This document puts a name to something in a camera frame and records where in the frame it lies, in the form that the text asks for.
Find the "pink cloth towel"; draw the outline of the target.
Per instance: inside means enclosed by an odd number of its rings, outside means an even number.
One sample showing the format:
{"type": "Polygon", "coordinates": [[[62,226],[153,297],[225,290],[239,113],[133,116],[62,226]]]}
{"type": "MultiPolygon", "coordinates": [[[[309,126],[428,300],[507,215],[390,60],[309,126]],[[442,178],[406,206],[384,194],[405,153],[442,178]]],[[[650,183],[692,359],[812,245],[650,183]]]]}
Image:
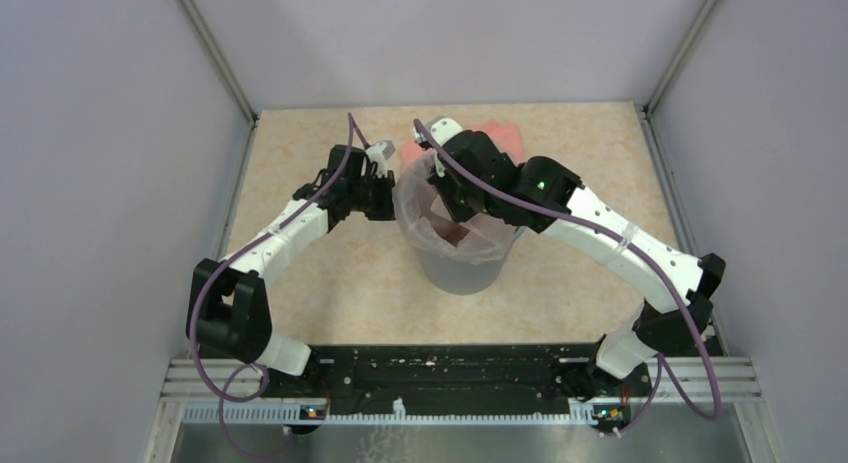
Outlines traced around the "pink cloth towel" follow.
{"type": "Polygon", "coordinates": [[[507,170],[508,162],[512,164],[513,169],[525,162],[520,132],[516,125],[501,125],[496,121],[491,121],[479,127],[465,128],[464,131],[440,147],[430,137],[426,125],[422,126],[420,121],[416,120],[413,139],[405,144],[400,151],[401,173],[410,168],[418,168],[425,176],[431,176],[433,173],[430,166],[431,161],[428,159],[429,154],[418,149],[414,143],[415,130],[419,130],[425,135],[429,140],[429,145],[439,153],[439,157],[444,163],[454,169],[459,168],[462,175],[470,174],[470,172],[463,168],[461,163],[472,158],[496,160],[495,172],[505,170],[507,173],[509,173],[509,170],[507,170]]]}

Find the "translucent pink trash bag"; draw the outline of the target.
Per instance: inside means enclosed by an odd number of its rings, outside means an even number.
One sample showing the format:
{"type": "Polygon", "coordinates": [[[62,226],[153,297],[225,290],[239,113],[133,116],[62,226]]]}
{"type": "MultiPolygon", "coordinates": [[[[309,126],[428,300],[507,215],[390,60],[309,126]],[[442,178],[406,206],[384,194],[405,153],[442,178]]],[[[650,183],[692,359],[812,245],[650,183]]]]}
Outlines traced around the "translucent pink trash bag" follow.
{"type": "Polygon", "coordinates": [[[427,182],[434,172],[431,152],[405,144],[400,169],[393,190],[395,219],[411,246],[475,265],[506,257],[517,228],[483,214],[463,223],[452,221],[436,189],[427,182]]]}

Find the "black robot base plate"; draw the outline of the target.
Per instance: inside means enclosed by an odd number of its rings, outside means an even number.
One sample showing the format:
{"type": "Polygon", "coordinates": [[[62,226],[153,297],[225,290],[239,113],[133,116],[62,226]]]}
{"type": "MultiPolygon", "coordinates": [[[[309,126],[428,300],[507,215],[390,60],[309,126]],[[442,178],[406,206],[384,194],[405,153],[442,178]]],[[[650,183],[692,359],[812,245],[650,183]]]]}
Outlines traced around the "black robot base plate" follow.
{"type": "Polygon", "coordinates": [[[646,364],[624,381],[604,377],[592,343],[321,345],[301,376],[273,370],[266,398],[316,398],[333,416],[564,415],[578,403],[618,403],[650,392],[646,364]]]}

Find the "grey plastic trash bin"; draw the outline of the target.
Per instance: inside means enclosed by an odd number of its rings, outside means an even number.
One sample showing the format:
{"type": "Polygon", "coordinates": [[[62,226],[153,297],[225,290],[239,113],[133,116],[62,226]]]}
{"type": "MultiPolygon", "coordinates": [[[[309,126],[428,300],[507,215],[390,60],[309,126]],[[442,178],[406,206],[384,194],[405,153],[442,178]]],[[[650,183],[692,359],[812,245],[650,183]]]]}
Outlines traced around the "grey plastic trash bin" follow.
{"type": "Polygon", "coordinates": [[[513,245],[525,232],[522,227],[516,228],[517,235],[504,259],[477,265],[439,257],[411,247],[423,272],[434,286],[454,295],[472,295],[489,288],[500,275],[513,245]]]}

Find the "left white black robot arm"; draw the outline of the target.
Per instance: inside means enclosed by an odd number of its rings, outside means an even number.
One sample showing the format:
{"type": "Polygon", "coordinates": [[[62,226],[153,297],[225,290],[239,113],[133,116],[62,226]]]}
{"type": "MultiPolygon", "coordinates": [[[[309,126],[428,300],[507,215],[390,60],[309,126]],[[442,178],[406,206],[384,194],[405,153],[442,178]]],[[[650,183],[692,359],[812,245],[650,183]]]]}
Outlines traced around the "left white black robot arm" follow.
{"type": "Polygon", "coordinates": [[[334,146],[326,168],[301,186],[281,213],[245,247],[218,262],[204,259],[192,275],[187,336],[197,345],[247,364],[282,372],[297,396],[319,387],[312,348],[274,328],[268,293],[284,270],[311,243],[351,213],[371,221],[394,218],[395,152],[389,141],[367,149],[334,146]]]}

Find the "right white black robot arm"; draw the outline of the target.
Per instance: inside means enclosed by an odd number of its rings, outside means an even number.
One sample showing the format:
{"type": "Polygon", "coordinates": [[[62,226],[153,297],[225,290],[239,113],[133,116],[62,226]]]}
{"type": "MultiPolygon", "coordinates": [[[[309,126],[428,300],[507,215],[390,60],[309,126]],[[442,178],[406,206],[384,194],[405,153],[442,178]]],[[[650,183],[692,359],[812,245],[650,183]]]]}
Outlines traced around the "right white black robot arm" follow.
{"type": "Polygon", "coordinates": [[[429,176],[450,217],[488,215],[563,241],[635,287],[644,298],[634,317],[604,335],[586,368],[589,387],[612,395],[643,362],[694,348],[713,312],[711,296],[725,261],[679,252],[622,217],[554,159],[515,163],[482,131],[417,134],[434,149],[429,176]]]}

